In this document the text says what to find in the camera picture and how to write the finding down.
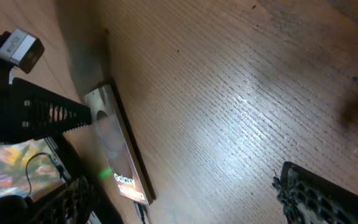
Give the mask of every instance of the wooden table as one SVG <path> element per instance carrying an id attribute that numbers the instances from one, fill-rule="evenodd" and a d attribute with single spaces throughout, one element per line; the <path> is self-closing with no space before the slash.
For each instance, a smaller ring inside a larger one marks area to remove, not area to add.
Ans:
<path id="1" fill-rule="evenodd" d="M 17 76 L 76 101 L 115 79 L 152 223 L 285 223 L 284 161 L 358 194 L 358 0 L 0 0 L 0 33 L 16 27 L 46 48 Z M 96 174 L 90 133 L 66 137 Z"/>

